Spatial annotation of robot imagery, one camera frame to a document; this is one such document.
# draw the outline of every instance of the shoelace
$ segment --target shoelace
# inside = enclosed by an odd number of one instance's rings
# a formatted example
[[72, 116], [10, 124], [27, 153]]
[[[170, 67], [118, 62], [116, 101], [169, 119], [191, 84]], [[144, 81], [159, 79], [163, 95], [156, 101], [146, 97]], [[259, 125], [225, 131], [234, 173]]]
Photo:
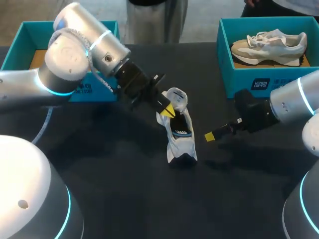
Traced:
[[261, 31], [261, 32], [258, 32], [256, 34], [256, 36], [250, 36], [250, 35], [247, 35], [247, 43], [250, 47], [254, 47], [256, 46], [257, 44], [268, 44], [268, 39], [267, 37], [263, 36], [263, 34], [265, 34], [266, 31]]

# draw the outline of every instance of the beige sneaker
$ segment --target beige sneaker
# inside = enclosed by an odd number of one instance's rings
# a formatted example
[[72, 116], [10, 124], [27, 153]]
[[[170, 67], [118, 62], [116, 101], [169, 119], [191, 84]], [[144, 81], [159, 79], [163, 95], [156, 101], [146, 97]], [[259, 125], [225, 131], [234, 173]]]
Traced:
[[307, 48], [307, 35], [286, 35], [278, 29], [259, 32], [256, 36], [233, 43], [231, 53], [240, 61], [257, 65], [264, 60], [273, 60], [286, 66], [300, 66], [300, 58]]

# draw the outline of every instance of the person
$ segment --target person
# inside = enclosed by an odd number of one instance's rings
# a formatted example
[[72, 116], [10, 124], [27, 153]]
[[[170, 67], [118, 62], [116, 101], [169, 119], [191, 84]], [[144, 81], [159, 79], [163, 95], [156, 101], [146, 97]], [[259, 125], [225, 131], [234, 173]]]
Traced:
[[319, 0], [244, 0], [241, 17], [314, 16], [319, 21]]

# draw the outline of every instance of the screw hole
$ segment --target screw hole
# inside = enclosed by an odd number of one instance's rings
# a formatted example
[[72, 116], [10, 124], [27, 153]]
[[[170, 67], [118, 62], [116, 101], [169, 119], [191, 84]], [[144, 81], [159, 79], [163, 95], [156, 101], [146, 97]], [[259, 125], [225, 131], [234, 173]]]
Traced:
[[106, 62], [111, 62], [112, 61], [112, 57], [110, 55], [106, 55], [104, 59], [105, 59]]
[[20, 200], [18, 202], [18, 206], [22, 209], [28, 209], [29, 208], [29, 205], [28, 205], [28, 202], [26, 200]]

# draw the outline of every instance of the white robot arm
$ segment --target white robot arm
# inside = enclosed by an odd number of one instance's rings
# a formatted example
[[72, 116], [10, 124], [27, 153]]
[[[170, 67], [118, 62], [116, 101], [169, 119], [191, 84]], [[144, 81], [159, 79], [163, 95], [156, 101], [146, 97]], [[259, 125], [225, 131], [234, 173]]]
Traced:
[[[53, 27], [41, 67], [0, 71], [0, 113], [65, 103], [90, 68], [133, 106], [143, 101], [162, 115], [175, 116], [170, 101], [156, 88], [163, 75], [147, 76], [129, 58], [129, 49], [80, 4], [64, 8]], [[118, 87], [112, 89], [95, 68], [115, 77]], [[0, 239], [82, 239], [79, 205], [40, 149], [0, 135], [0, 152]]]
[[[65, 7], [53, 28], [41, 67], [0, 71], [0, 112], [67, 102], [90, 67], [112, 93], [125, 96], [133, 106], [144, 101], [160, 114], [175, 116], [170, 101], [156, 88], [163, 75], [146, 75], [129, 58], [130, 50], [79, 3]], [[112, 89], [95, 68], [105, 77], [115, 77], [118, 88]]]
[[235, 106], [240, 115], [211, 133], [216, 140], [223, 135], [236, 134], [238, 130], [249, 133], [268, 128], [277, 123], [304, 120], [303, 141], [306, 148], [319, 156], [319, 70], [300, 77], [270, 94], [269, 100], [257, 100], [248, 90], [235, 94]]
[[[304, 120], [303, 142], [309, 152], [319, 156], [319, 71], [273, 90], [270, 100], [256, 100], [242, 90], [235, 94], [235, 105], [241, 118], [213, 130], [215, 139], [237, 130], [254, 133], [279, 122]], [[287, 239], [319, 239], [319, 162], [286, 200], [282, 223]]]

